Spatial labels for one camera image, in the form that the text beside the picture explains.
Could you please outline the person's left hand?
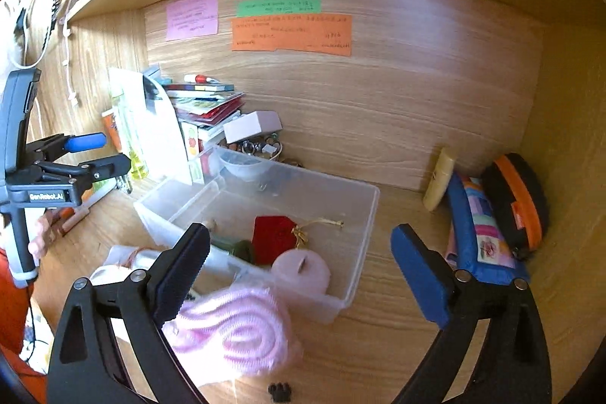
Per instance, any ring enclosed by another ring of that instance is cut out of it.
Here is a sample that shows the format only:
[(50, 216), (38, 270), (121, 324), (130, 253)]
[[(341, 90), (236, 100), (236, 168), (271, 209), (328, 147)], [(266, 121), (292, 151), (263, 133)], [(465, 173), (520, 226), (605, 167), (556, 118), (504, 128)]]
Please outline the person's left hand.
[(52, 230), (52, 212), (46, 211), (38, 219), (28, 221), (30, 237), (28, 250), (35, 260), (44, 258), (49, 246), (55, 242), (55, 232)]

